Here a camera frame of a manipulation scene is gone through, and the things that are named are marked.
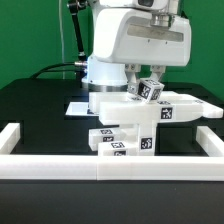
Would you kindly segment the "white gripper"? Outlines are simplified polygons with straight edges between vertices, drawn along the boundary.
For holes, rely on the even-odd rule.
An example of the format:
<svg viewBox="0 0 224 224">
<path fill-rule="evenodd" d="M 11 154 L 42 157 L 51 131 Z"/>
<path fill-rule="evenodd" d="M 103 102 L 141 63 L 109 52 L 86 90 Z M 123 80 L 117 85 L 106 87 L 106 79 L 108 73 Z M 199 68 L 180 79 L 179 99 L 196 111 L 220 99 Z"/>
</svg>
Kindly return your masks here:
<svg viewBox="0 0 224 224">
<path fill-rule="evenodd" d="M 152 26 L 151 20 L 151 13 L 130 8 L 104 9 L 96 20 L 93 52 L 99 61 L 126 64 L 131 94 L 138 91 L 140 65 L 151 65 L 150 79 L 160 82 L 165 66 L 186 66 L 190 58 L 187 19 L 175 16 L 170 28 Z"/>
</svg>

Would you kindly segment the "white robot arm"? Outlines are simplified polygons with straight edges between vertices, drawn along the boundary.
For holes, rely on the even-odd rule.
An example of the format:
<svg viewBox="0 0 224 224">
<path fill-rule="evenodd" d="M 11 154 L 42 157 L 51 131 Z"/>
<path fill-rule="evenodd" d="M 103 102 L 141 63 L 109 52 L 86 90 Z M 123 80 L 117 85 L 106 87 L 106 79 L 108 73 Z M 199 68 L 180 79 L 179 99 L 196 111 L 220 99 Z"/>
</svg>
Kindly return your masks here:
<svg viewBox="0 0 224 224">
<path fill-rule="evenodd" d="M 159 79 L 168 66 L 190 59 L 191 27 L 181 15 L 183 0 L 87 0 L 93 15 L 93 52 L 85 87 L 122 91 L 141 66 Z"/>
</svg>

